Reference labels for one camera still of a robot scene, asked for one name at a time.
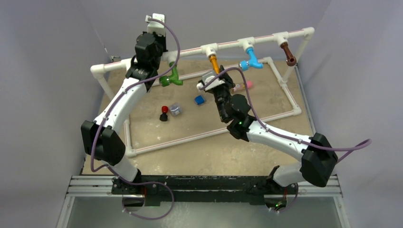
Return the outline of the orange water faucet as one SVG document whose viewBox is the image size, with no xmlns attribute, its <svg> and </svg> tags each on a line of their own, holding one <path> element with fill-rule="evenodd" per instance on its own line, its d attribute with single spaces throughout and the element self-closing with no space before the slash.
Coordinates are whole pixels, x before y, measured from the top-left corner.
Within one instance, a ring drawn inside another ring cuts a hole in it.
<svg viewBox="0 0 403 228">
<path fill-rule="evenodd" d="M 214 70 L 214 72 L 216 74 L 219 74 L 220 73 L 220 67 L 218 65 L 216 55 L 215 54 L 210 55 L 209 56 L 209 61 L 210 61 L 211 65 L 212 65 L 212 69 Z"/>
</svg>

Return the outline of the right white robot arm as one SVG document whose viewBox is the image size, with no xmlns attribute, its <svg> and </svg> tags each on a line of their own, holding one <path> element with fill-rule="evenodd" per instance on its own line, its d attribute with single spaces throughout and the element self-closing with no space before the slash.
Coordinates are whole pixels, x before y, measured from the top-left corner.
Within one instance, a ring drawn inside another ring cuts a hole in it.
<svg viewBox="0 0 403 228">
<path fill-rule="evenodd" d="M 213 94 L 220 120 L 227 124 L 229 133 L 235 139 L 269 146 L 297 160 L 272 170 L 267 180 L 268 190 L 279 193 L 286 186 L 303 181 L 325 187 L 338 162 L 328 139 L 320 133 L 309 136 L 288 132 L 250 115 L 252 108 L 246 96 L 231 94 L 235 84 L 227 72 L 223 66 L 219 74 L 210 70 L 201 76 L 196 87 Z"/>
</svg>

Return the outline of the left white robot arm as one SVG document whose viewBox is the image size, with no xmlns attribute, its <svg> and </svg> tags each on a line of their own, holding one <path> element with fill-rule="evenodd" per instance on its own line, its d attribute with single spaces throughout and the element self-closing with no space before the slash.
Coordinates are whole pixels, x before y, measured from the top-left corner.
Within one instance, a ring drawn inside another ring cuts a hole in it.
<svg viewBox="0 0 403 228">
<path fill-rule="evenodd" d="M 137 194 L 142 187 L 139 170 L 126 157 L 126 145 L 118 135 L 135 105 L 150 90 L 166 52 L 166 37 L 155 32 L 139 35 L 135 56 L 128 65 L 124 82 L 107 108 L 93 121 L 84 121 L 81 134 L 85 153 L 110 167 L 124 180 L 123 188 Z"/>
</svg>

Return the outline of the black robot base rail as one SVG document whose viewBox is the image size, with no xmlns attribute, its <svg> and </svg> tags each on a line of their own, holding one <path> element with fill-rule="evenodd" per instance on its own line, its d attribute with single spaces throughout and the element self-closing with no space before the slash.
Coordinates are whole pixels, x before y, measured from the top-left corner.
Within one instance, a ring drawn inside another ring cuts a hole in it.
<svg viewBox="0 0 403 228">
<path fill-rule="evenodd" d="M 281 187 L 271 176 L 138 175 L 133 184 L 112 179 L 113 195 L 140 195 L 146 206 L 161 202 L 229 202 L 285 207 L 295 184 Z"/>
</svg>

